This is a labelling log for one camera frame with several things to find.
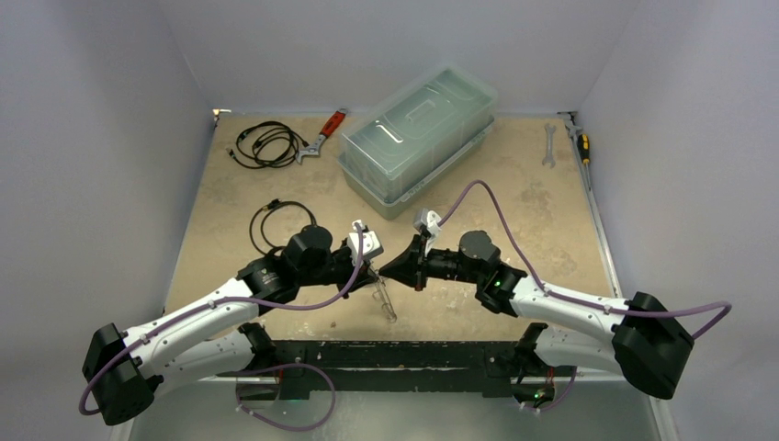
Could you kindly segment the yellow black screwdriver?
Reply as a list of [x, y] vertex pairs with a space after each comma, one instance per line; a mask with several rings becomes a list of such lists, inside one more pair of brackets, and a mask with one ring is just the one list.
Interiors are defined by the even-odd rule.
[[590, 163], [590, 142], [589, 137], [582, 133], [577, 139], [577, 149], [581, 159], [581, 163], [584, 166], [588, 166]]

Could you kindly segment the red handled adjustable wrench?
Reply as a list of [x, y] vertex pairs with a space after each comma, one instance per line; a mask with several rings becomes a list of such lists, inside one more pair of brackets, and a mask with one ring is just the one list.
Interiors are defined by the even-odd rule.
[[295, 156], [296, 162], [298, 164], [302, 164], [304, 159], [307, 157], [319, 157], [321, 155], [322, 146], [343, 123], [348, 113], [349, 110], [345, 107], [336, 110], [323, 124], [315, 141], [311, 144], [307, 144], [305, 147], [298, 149], [298, 152]]

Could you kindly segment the silver open end spanner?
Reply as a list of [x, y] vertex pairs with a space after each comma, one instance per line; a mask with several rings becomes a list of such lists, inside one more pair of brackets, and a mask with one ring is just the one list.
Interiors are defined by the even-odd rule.
[[554, 168], [556, 165], [556, 161], [554, 158], [554, 147], [553, 147], [553, 139], [554, 139], [555, 131], [556, 131], [555, 126], [549, 123], [545, 125], [546, 150], [545, 150], [545, 156], [542, 159], [541, 164], [544, 166], [548, 166], [549, 168]]

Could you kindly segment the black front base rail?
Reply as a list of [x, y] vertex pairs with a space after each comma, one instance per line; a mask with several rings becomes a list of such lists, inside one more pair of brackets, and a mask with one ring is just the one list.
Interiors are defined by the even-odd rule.
[[512, 397], [550, 368], [517, 342], [278, 341], [266, 361], [283, 368], [280, 396], [313, 391], [478, 393]]

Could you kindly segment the clear plastic storage box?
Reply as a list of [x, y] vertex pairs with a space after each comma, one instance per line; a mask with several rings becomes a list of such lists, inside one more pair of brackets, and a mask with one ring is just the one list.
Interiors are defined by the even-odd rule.
[[493, 87], [456, 67], [424, 73], [342, 130], [346, 184], [382, 218], [397, 218], [483, 143], [496, 101]]

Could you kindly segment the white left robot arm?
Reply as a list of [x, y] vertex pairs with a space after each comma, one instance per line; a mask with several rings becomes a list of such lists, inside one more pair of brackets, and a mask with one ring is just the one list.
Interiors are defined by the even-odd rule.
[[244, 370], [264, 375], [275, 363], [275, 347], [256, 318], [298, 310], [294, 300], [304, 287], [334, 285], [341, 299], [377, 281], [370, 261], [383, 245], [362, 221], [352, 228], [334, 250], [328, 230], [307, 226], [177, 311], [124, 331], [113, 323], [99, 328], [82, 366], [80, 413], [122, 424], [190, 382]]

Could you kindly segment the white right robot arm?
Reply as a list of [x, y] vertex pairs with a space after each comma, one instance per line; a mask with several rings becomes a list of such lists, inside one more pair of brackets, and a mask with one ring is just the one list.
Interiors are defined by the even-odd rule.
[[694, 338], [654, 296], [639, 292], [625, 300], [540, 287], [524, 270], [505, 264], [484, 231], [465, 233], [455, 251], [434, 249], [416, 234], [379, 273], [417, 291], [431, 278], [469, 283], [488, 311], [542, 321], [515, 350], [518, 367], [529, 374], [545, 367], [598, 369], [669, 400], [694, 348]]

